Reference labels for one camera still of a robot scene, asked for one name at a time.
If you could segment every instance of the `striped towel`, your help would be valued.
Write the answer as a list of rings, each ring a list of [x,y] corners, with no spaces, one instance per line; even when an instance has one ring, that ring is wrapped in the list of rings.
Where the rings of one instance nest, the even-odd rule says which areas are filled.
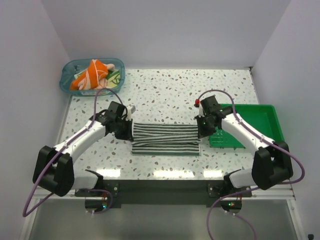
[[[197,125],[134,123],[133,155],[198,156]]]

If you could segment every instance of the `cable connector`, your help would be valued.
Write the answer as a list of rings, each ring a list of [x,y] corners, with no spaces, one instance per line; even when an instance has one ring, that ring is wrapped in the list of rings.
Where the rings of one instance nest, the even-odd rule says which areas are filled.
[[[264,139],[265,139],[265,135],[261,135],[260,143],[262,143]]]
[[[126,115],[125,120],[126,120],[126,121],[131,121],[131,119],[132,119],[132,114],[136,111],[136,106],[134,106],[134,105],[129,105],[129,106],[126,107],[126,109],[127,109],[127,115]]]
[[[89,132],[89,130],[90,130],[89,125],[85,125],[84,128],[86,129],[87,132]]]

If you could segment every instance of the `orange towel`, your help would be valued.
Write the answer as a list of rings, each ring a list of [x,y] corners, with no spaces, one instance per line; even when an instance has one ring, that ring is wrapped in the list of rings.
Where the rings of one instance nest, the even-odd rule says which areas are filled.
[[[81,75],[72,81],[70,90],[88,90],[99,86],[99,80],[108,75],[108,66],[98,59],[93,59],[90,66]]]

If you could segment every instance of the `green tray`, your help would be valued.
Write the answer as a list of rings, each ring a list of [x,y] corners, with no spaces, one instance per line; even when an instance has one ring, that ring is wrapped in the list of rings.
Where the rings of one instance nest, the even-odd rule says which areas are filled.
[[[231,105],[221,104],[222,108],[227,106]],[[248,124],[260,133],[275,141],[284,140],[274,106],[236,104],[235,109]],[[215,134],[209,136],[209,142],[213,148],[244,148],[237,139],[223,130],[217,130]]]

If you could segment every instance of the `glass panel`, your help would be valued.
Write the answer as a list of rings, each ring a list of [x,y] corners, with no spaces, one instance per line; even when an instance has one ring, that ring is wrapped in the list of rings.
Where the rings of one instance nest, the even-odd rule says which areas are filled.
[[[93,217],[83,199],[52,199],[39,207],[30,240],[206,240],[208,208],[202,205],[123,205]],[[297,240],[286,200],[244,200],[240,215],[259,240]],[[241,219],[215,208],[210,226],[216,240],[253,240]]]

